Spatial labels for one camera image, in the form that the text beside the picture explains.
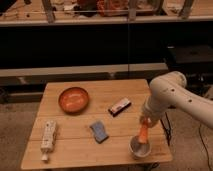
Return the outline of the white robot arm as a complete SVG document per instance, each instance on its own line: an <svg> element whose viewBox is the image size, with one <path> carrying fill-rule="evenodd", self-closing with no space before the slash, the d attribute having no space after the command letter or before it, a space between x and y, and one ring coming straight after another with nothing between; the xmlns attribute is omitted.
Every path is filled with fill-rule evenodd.
<svg viewBox="0 0 213 171"><path fill-rule="evenodd" d="M213 101L191 93L185 89L186 85L185 75L178 71L152 79L150 96L143 103L140 121L147 118L148 126L154 127L164 112L174 106L213 129Z"/></svg>

